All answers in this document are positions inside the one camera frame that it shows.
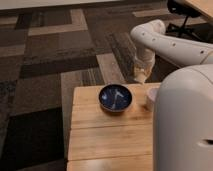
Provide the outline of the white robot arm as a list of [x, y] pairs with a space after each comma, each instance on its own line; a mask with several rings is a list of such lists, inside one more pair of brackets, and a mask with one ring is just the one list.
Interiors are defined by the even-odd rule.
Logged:
[[157, 55], [178, 67], [154, 104], [153, 171], [213, 171], [213, 43], [165, 32], [159, 19], [130, 32], [142, 70], [150, 71]]

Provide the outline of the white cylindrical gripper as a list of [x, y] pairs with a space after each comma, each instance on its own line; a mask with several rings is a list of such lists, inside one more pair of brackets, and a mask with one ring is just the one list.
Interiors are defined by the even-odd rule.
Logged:
[[135, 64], [138, 68], [145, 71], [146, 74], [150, 74], [155, 65], [155, 52], [142, 46], [136, 48]]

